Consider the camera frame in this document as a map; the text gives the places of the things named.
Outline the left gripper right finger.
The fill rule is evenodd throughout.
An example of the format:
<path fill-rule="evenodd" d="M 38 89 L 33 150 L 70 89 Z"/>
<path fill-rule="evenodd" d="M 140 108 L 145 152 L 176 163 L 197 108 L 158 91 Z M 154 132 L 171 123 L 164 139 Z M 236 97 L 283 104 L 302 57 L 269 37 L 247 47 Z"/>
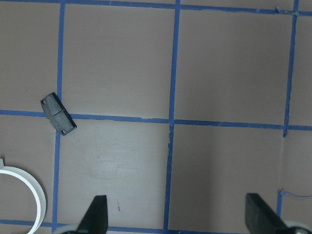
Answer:
<path fill-rule="evenodd" d="M 245 225 L 251 234 L 281 234 L 287 225 L 257 193 L 245 196 Z"/>

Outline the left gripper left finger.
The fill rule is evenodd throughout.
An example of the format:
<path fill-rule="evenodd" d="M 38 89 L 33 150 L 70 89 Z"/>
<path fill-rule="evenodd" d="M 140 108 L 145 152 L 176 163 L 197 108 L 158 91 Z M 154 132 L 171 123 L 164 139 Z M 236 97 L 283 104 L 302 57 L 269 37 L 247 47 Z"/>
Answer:
<path fill-rule="evenodd" d="M 106 234 L 108 230 L 108 208 L 106 195 L 94 197 L 87 212 L 77 227 L 78 234 Z"/>

